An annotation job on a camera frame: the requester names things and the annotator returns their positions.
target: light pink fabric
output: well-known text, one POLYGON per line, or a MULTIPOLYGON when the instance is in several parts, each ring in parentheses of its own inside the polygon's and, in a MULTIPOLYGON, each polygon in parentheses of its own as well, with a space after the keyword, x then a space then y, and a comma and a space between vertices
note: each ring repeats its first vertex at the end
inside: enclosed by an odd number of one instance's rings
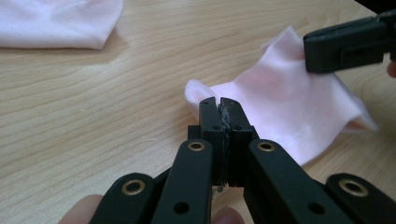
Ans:
POLYGON ((0 47, 102 49, 122 0, 0 0, 0 47))
POLYGON ((263 55, 235 80, 207 87, 186 86, 186 100, 198 118, 201 100, 238 101, 260 138, 278 142, 299 163, 323 152, 340 131, 375 130, 362 101, 335 74, 308 74, 302 39, 288 28, 262 46, 263 55))

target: white cloth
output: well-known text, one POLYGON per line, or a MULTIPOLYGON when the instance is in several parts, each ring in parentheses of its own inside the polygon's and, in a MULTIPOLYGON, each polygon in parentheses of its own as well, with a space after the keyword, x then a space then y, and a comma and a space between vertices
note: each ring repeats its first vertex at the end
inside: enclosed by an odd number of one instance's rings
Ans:
POLYGON ((0 0, 0 47, 102 49, 122 0, 0 0))
POLYGON ((278 142, 299 164, 323 152, 342 130, 376 129, 363 102, 335 74, 306 72, 303 41, 292 28, 262 51, 257 64, 231 82, 209 88, 189 81, 185 95, 194 116, 205 98, 234 99, 259 137, 278 142))

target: human finger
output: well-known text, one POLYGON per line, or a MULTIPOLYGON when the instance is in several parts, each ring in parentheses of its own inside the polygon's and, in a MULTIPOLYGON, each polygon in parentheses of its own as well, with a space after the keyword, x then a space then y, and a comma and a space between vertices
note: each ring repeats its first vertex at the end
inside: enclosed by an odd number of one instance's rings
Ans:
POLYGON ((76 203, 61 219, 59 224, 88 224, 103 196, 89 195, 76 203))
POLYGON ((211 218, 212 224, 245 224, 242 216, 233 208, 224 207, 211 218))
POLYGON ((390 77, 396 77, 396 62, 392 61, 388 65, 387 72, 390 77))

